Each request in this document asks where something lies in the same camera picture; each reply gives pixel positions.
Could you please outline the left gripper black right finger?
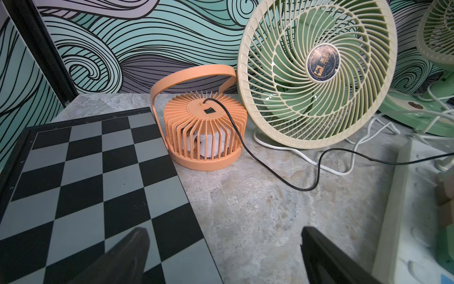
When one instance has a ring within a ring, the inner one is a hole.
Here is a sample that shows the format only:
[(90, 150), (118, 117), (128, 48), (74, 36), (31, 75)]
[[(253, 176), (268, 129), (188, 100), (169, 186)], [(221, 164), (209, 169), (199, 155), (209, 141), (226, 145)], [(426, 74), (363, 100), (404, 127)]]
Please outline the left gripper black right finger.
[(304, 227), (301, 239), (301, 253), (311, 284), (379, 283), (317, 228)]

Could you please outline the white multicolour power strip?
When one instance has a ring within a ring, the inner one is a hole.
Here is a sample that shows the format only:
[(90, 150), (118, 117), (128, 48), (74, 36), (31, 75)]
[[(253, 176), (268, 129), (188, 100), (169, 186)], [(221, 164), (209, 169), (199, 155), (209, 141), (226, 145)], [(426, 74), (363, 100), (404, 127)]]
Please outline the white multicolour power strip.
[(441, 150), (410, 140), (399, 151), (372, 275), (382, 284), (451, 284), (436, 261), (436, 182), (429, 157)]

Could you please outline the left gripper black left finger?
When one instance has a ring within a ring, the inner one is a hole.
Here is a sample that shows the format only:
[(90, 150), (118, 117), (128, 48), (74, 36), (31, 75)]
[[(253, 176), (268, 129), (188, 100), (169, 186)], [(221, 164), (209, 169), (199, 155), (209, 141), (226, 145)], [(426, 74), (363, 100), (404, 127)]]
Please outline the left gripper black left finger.
[(135, 228), (70, 283), (140, 284), (149, 248), (147, 230)]

